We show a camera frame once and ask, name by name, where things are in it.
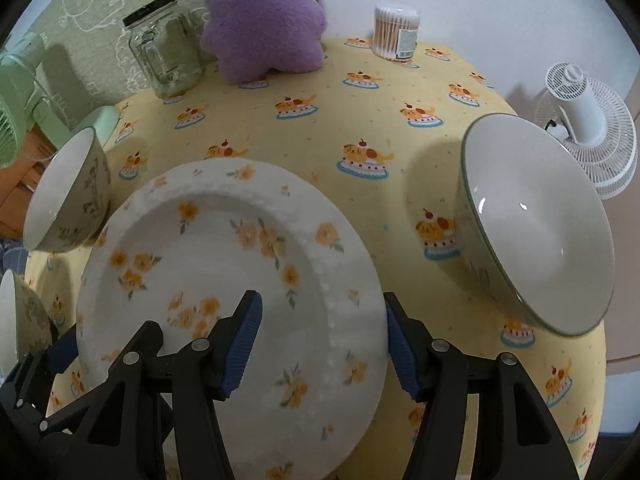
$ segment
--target tablecloth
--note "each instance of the tablecloth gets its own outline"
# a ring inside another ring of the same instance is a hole
[[[358,38],[328,40],[325,49],[318,72],[269,73],[233,86],[213,64],[183,96],[163,102],[146,90],[121,102],[122,118],[105,146],[113,210],[145,182],[194,160],[244,156],[295,173],[341,209],[369,250],[383,290],[394,291],[431,335],[468,354],[517,355],[583,477],[604,402],[603,325],[565,339],[505,318],[467,272],[456,244],[453,198],[463,134],[484,114],[514,111],[447,46],[421,43],[409,62],[380,59]],[[86,244],[30,255],[27,282],[61,330],[75,321],[90,250]],[[84,390],[76,361],[56,379],[50,411]],[[390,366],[369,430],[330,479],[400,478],[423,413]],[[470,396],[461,476],[471,470],[477,414],[478,399]],[[175,465],[168,471],[178,478]],[[282,474],[284,480],[290,471]]]

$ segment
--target purple plush pillow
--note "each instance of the purple plush pillow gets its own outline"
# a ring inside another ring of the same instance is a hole
[[[218,56],[229,81],[252,81],[271,68],[310,72],[322,66],[326,22],[315,0],[204,1],[211,16],[200,45]]]

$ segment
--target green fan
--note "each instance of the green fan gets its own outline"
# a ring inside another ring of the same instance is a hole
[[[94,128],[104,145],[120,119],[117,108],[103,106],[69,130],[52,110],[52,100],[35,76],[44,53],[42,38],[30,32],[0,56],[0,168],[14,163],[24,137],[36,123],[59,150],[73,134],[88,126]]]

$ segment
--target white fan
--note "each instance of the white fan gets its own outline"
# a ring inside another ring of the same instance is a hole
[[[621,193],[638,163],[636,127],[622,98],[572,63],[553,65],[546,88],[534,122],[575,157],[602,200]]]

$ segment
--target glass jar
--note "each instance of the glass jar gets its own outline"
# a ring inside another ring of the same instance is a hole
[[[129,47],[155,94],[184,94],[204,76],[198,40],[178,0],[154,0],[122,20]]]

